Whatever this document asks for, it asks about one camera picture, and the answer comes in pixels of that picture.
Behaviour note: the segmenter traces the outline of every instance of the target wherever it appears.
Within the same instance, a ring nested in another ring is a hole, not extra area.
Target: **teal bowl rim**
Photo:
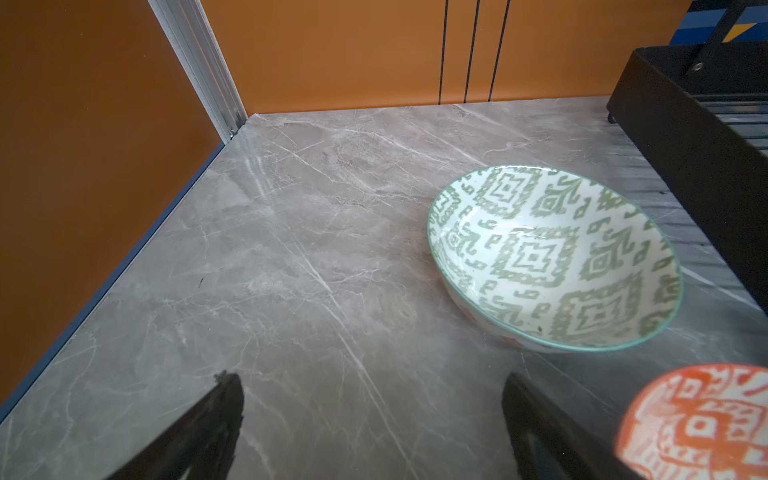
[[[538,338],[537,336],[533,336],[533,335],[531,335],[529,333],[523,332],[522,330],[517,329],[517,328],[513,327],[512,325],[508,325],[506,323],[500,322],[497,319],[495,319],[493,316],[488,315],[479,305],[477,305],[475,302],[470,300],[461,291],[461,289],[459,289],[448,278],[448,276],[445,275],[445,271],[443,270],[442,266],[440,265],[440,262],[437,260],[437,257],[435,256],[435,251],[432,249],[432,236],[429,234],[429,218],[432,217],[432,211],[435,209],[435,202],[440,197],[440,194],[442,194],[442,192],[444,192],[447,187],[450,187],[451,185],[456,183],[460,178],[464,177],[465,175],[473,174],[473,173],[479,172],[481,170],[488,170],[490,168],[538,168],[538,169],[541,169],[541,170],[556,170],[556,171],[564,172],[564,173],[569,174],[569,175],[574,175],[575,177],[583,178],[584,180],[589,180],[590,182],[595,182],[596,184],[600,185],[601,187],[607,188],[608,190],[610,190],[611,192],[615,193],[619,197],[625,199],[632,207],[637,208],[648,220],[650,220],[650,222],[654,225],[654,228],[656,229],[656,231],[659,232],[661,234],[661,237],[664,240],[666,240],[667,243],[669,244],[670,250],[672,250],[672,257],[674,257],[674,263],[675,263],[675,268],[677,270],[677,275],[680,277],[680,296],[677,298],[677,303],[675,304],[674,309],[672,310],[672,313],[670,313],[669,317],[666,320],[664,320],[664,323],[659,325],[659,328],[657,328],[651,334],[649,334],[647,336],[643,336],[643,337],[641,337],[639,339],[633,340],[633,341],[628,342],[628,343],[621,343],[619,345],[612,345],[612,346],[574,346],[574,345],[567,345],[565,343],[552,342],[551,340],[541,339],[541,338]],[[664,231],[661,228],[659,228],[659,225],[658,225],[658,223],[656,223],[656,220],[654,220],[648,214],[646,214],[645,210],[643,210],[638,205],[636,205],[632,200],[630,200],[630,199],[626,198],[624,195],[618,193],[613,188],[610,188],[607,185],[603,185],[601,182],[598,182],[596,180],[592,180],[591,178],[587,178],[587,177],[585,177],[583,175],[575,174],[575,173],[570,172],[568,170],[559,170],[557,168],[552,168],[552,167],[541,167],[539,165],[491,165],[491,166],[488,166],[488,167],[478,168],[477,170],[472,170],[470,172],[467,172],[467,173],[461,175],[460,177],[457,177],[456,179],[451,181],[448,185],[445,185],[445,187],[443,187],[442,190],[440,190],[440,193],[437,194],[437,197],[435,197],[435,199],[432,201],[432,206],[429,208],[429,215],[427,216],[427,242],[429,243],[429,252],[432,255],[432,259],[435,261],[435,265],[437,265],[437,268],[440,271],[440,275],[442,275],[443,280],[445,282],[447,282],[448,285],[450,285],[451,288],[453,288],[453,290],[467,304],[469,304],[475,312],[480,313],[489,322],[491,322],[494,325],[502,328],[503,330],[506,330],[506,331],[508,331],[510,333],[515,334],[516,336],[522,336],[522,337],[524,337],[524,338],[526,338],[528,340],[531,340],[532,342],[539,343],[539,344],[545,345],[545,346],[550,346],[550,347],[553,347],[553,348],[556,348],[556,349],[567,350],[567,351],[570,351],[570,352],[614,352],[616,350],[628,349],[631,346],[640,345],[641,343],[647,342],[648,340],[654,338],[656,335],[661,333],[662,330],[667,328],[667,326],[670,323],[672,323],[672,320],[674,320],[677,317],[678,313],[680,313],[680,307],[683,304],[683,297],[685,295],[685,281],[683,280],[683,271],[682,271],[682,269],[680,267],[680,258],[677,256],[677,252],[675,251],[674,245],[670,241],[669,237],[667,237],[667,235],[664,233]]]

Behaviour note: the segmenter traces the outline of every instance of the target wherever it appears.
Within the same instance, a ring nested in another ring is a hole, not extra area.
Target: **black vertical stripe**
[[[469,65],[467,66],[467,86],[464,87],[464,103],[467,103],[469,92],[469,75],[472,74],[472,54],[475,53],[475,34],[478,32],[478,14],[480,13],[480,0],[475,8],[475,27],[472,29],[472,47],[469,48]]]
[[[488,92],[488,101],[493,97],[493,84],[496,83],[496,71],[498,70],[498,58],[502,56],[502,43],[504,42],[504,30],[507,29],[507,15],[509,15],[509,2],[507,0],[507,9],[504,10],[504,23],[502,23],[502,34],[498,37],[498,51],[496,52],[496,65],[493,67],[493,79],[491,80],[491,90]]]
[[[445,19],[442,21],[442,58],[440,59],[440,90],[437,94],[437,104],[442,103],[442,69],[445,67],[445,33],[448,31],[448,0],[445,0]]]

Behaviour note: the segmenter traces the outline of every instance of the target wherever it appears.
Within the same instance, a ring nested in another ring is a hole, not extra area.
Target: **silver metal corner post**
[[[248,115],[200,0],[149,4],[222,142],[229,142]]]

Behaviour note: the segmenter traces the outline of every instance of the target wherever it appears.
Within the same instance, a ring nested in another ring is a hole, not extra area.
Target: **bowl rim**
[[[526,333],[526,332],[524,332],[524,331],[522,331],[522,330],[520,330],[520,329],[518,329],[518,328],[516,328],[516,327],[514,327],[512,325],[508,325],[507,323],[500,322],[497,319],[493,318],[491,315],[488,315],[473,300],[469,299],[462,292],[462,290],[459,289],[458,286],[456,286],[449,279],[449,277],[447,275],[445,275],[445,271],[443,270],[442,266],[440,265],[440,262],[437,260],[437,257],[435,256],[435,251],[432,248],[432,235],[429,233],[429,218],[432,217],[432,211],[435,209],[435,204],[437,202],[437,199],[445,191],[446,188],[451,187],[460,178],[462,178],[462,177],[464,177],[466,175],[470,175],[470,174],[473,174],[475,172],[479,172],[481,170],[489,170],[489,169],[492,169],[492,168],[538,168],[538,169],[541,169],[541,170],[549,170],[549,171],[556,170],[556,171],[564,172],[566,174],[574,175],[575,177],[579,177],[579,178],[582,178],[584,180],[589,180],[590,182],[595,182],[596,184],[600,185],[601,187],[607,188],[608,190],[610,190],[614,194],[616,194],[619,197],[625,199],[632,207],[637,208],[648,220],[650,220],[650,222],[653,224],[653,226],[656,229],[656,231],[659,232],[661,234],[661,237],[664,240],[666,240],[667,243],[669,244],[670,250],[672,251],[672,257],[674,258],[675,270],[677,271],[677,275],[680,277],[680,295],[677,298],[677,302],[675,303],[675,306],[674,306],[674,308],[672,310],[672,313],[670,313],[670,315],[667,317],[667,319],[664,320],[664,322],[661,325],[659,325],[659,327],[656,330],[654,330],[651,334],[643,336],[643,337],[641,337],[639,339],[636,339],[636,340],[632,340],[631,342],[620,343],[618,345],[611,345],[611,346],[576,346],[576,345],[568,345],[566,343],[553,342],[553,341],[547,340],[547,339],[542,339],[542,338],[539,338],[537,336],[534,336],[534,335],[531,335],[529,333]],[[429,208],[429,215],[427,216],[427,219],[428,219],[427,220],[427,243],[429,244],[429,252],[432,255],[432,259],[435,261],[435,265],[437,265],[437,268],[440,271],[440,275],[442,275],[443,280],[445,282],[447,282],[448,285],[450,285],[451,288],[453,288],[453,290],[462,298],[462,300],[464,300],[468,305],[470,305],[475,312],[480,313],[480,315],[482,315],[483,318],[487,319],[489,322],[491,322],[494,325],[502,328],[503,330],[506,330],[506,331],[508,331],[510,333],[513,333],[513,334],[517,335],[517,336],[522,336],[522,337],[524,337],[524,338],[526,338],[528,340],[531,340],[532,342],[538,343],[540,345],[549,346],[549,347],[552,347],[552,348],[555,348],[555,349],[563,349],[563,350],[567,350],[567,351],[571,351],[571,352],[614,352],[614,351],[617,351],[617,350],[628,349],[628,348],[630,348],[632,346],[640,345],[641,343],[645,343],[648,340],[654,338],[656,335],[661,333],[662,330],[667,328],[667,326],[670,323],[672,323],[672,320],[674,320],[677,317],[677,315],[680,313],[680,308],[681,308],[681,306],[683,304],[683,297],[685,295],[685,281],[684,281],[684,278],[683,278],[683,271],[682,271],[681,265],[680,265],[680,258],[677,256],[677,252],[675,251],[674,245],[670,241],[669,237],[667,237],[667,235],[664,233],[664,231],[661,228],[659,228],[659,225],[658,225],[658,223],[656,223],[656,220],[654,220],[648,214],[646,214],[645,210],[643,210],[638,205],[636,205],[635,202],[633,202],[632,200],[626,198],[624,195],[618,193],[613,188],[610,188],[609,186],[604,185],[601,182],[598,182],[596,180],[592,180],[591,178],[585,177],[583,175],[575,174],[575,173],[573,173],[573,172],[571,172],[569,170],[561,170],[561,169],[552,168],[552,167],[542,167],[540,165],[503,164],[503,165],[489,165],[487,167],[478,168],[478,169],[475,169],[475,170],[472,170],[472,171],[469,171],[469,172],[467,172],[465,174],[460,175],[459,177],[457,177],[456,179],[452,180],[450,183],[445,185],[440,190],[440,193],[437,194],[437,197],[435,197],[435,199],[432,201],[432,206]]]
[[[694,372],[694,371],[700,371],[702,369],[706,368],[744,368],[744,369],[752,369],[759,372],[768,373],[768,369],[762,366],[757,365],[744,365],[741,363],[703,363],[701,365],[689,365],[684,366],[679,369],[672,370],[671,372],[666,372],[662,375],[659,375],[655,379],[653,379],[650,383],[648,383],[643,389],[634,396],[632,399],[632,403],[629,405],[629,408],[627,408],[627,411],[624,412],[624,415],[621,417],[621,424],[619,425],[619,431],[616,434],[616,439],[614,440],[614,454],[623,462],[623,453],[624,453],[624,447],[629,441],[630,437],[630,428],[634,426],[634,414],[637,411],[637,409],[640,407],[641,403],[645,401],[646,397],[650,395],[661,383],[666,382],[671,376],[675,375],[683,375],[686,372]]]

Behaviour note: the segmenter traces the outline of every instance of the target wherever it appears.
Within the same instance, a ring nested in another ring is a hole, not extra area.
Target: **blue edge strip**
[[[205,160],[205,163],[202,167],[195,173],[195,175],[190,179],[189,182],[187,182],[186,185],[184,185],[184,188],[181,189],[181,192],[170,202],[170,205],[165,207],[165,210],[163,210],[163,213],[158,217],[157,220],[154,221],[150,229],[144,234],[144,236],[141,238],[141,240],[136,243],[134,248],[131,250],[131,252],[128,254],[127,257],[120,263],[118,268],[112,272],[112,274],[109,276],[106,282],[104,282],[104,285],[101,286],[101,288],[98,289],[95,295],[91,297],[91,299],[88,301],[88,303],[85,305],[85,308],[80,311],[80,313],[72,320],[72,323],[69,324],[67,329],[61,334],[61,336],[56,339],[56,342],[51,346],[50,349],[43,355],[43,358],[40,359],[40,361],[35,365],[34,368],[32,368],[31,372],[22,380],[22,383],[16,387],[16,390],[13,391],[10,397],[8,397],[7,400],[0,406],[0,423],[2,423],[5,420],[5,417],[8,416],[9,413],[13,410],[13,407],[16,406],[19,400],[22,399],[24,394],[27,392],[27,390],[32,387],[32,384],[35,383],[35,380],[38,379],[41,373],[43,373],[43,370],[45,370],[45,367],[48,366],[48,364],[53,360],[53,358],[56,356],[56,354],[61,350],[64,345],[67,343],[67,341],[72,337],[74,332],[78,329],[78,327],[85,321],[85,319],[88,317],[88,315],[91,313],[91,311],[98,305],[98,303],[101,301],[101,298],[104,297],[104,295],[109,291],[109,289],[112,287],[114,282],[118,279],[118,277],[125,271],[126,268],[128,268],[128,265],[131,264],[131,261],[138,255],[138,253],[141,251],[141,249],[144,247],[144,245],[147,244],[150,238],[152,238],[152,235],[155,231],[157,231],[158,228],[160,228],[160,225],[163,224],[165,219],[170,215],[170,212],[174,210],[174,208],[181,202],[181,199],[184,198],[184,195],[187,194],[189,189],[192,188],[192,185],[197,181],[198,178],[203,174],[203,172],[208,168],[208,165],[212,161],[214,161],[214,158],[221,152],[221,149],[224,148],[224,144],[219,144],[218,147],[216,147],[216,150],[208,157],[207,160]]]

